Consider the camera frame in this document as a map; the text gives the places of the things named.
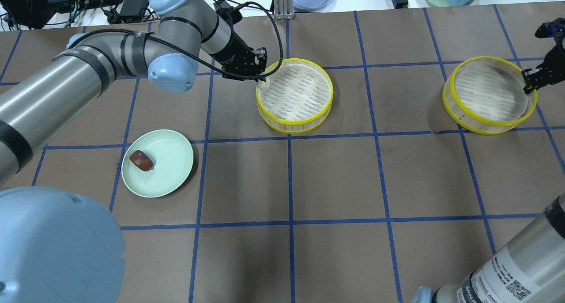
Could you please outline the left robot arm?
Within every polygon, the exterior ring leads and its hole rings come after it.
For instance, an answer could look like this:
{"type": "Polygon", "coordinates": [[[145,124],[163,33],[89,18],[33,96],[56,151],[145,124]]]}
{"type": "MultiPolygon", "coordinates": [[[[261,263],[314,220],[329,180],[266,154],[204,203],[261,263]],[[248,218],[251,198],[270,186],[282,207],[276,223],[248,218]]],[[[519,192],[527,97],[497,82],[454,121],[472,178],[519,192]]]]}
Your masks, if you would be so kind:
{"type": "MultiPolygon", "coordinates": [[[[119,77],[148,78],[186,92],[206,52],[233,80],[267,77],[265,48],[253,49],[228,13],[204,0],[148,0],[157,33],[94,30],[71,41],[38,73],[1,95],[1,182],[20,172],[119,77]]],[[[29,186],[1,191],[3,303],[114,303],[125,262],[121,227],[91,197],[29,186]]]]}

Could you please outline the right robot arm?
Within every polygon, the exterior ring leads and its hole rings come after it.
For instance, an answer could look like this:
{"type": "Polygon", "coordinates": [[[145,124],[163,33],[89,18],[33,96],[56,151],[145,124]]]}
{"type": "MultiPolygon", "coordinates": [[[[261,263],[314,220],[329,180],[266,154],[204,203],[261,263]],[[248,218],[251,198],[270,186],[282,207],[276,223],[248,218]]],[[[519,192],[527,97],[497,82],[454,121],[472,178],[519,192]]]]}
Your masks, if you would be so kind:
{"type": "MultiPolygon", "coordinates": [[[[564,80],[564,19],[543,23],[537,38],[554,47],[534,69],[479,56],[459,64],[442,90],[457,124],[481,135],[515,128],[534,111],[537,90],[564,80]]],[[[413,303],[562,303],[565,281],[564,196],[558,196],[492,258],[459,284],[419,287],[413,303]]]]}

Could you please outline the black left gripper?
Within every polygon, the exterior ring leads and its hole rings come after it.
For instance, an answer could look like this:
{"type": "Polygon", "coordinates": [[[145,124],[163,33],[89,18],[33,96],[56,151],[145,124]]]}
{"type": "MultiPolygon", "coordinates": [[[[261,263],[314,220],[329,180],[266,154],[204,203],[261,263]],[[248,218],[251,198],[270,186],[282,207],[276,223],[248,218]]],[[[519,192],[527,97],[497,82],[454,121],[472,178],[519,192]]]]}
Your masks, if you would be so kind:
{"type": "Polygon", "coordinates": [[[267,48],[253,49],[251,47],[230,47],[226,59],[221,61],[222,78],[236,81],[246,81],[253,77],[254,81],[267,82],[267,48]]]}

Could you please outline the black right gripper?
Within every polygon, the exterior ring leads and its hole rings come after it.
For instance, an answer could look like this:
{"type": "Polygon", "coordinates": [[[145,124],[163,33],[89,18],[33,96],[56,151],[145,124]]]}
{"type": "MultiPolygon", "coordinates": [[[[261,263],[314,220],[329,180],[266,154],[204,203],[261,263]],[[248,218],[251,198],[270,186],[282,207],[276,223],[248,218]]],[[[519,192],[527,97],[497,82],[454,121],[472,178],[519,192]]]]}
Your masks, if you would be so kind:
{"type": "Polygon", "coordinates": [[[552,48],[543,62],[533,69],[521,71],[525,95],[529,95],[547,85],[555,85],[565,80],[565,56],[563,47],[552,48]]]}

